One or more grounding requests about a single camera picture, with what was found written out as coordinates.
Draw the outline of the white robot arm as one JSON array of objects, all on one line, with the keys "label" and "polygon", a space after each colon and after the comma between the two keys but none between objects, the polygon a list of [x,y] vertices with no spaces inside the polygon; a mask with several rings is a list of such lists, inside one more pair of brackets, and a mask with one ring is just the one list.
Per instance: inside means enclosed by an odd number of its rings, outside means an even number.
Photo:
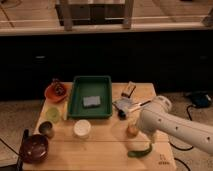
[{"label": "white robot arm", "polygon": [[213,155],[213,126],[186,120],[170,114],[171,101],[156,96],[146,104],[136,121],[137,128],[147,136],[159,130]]}]

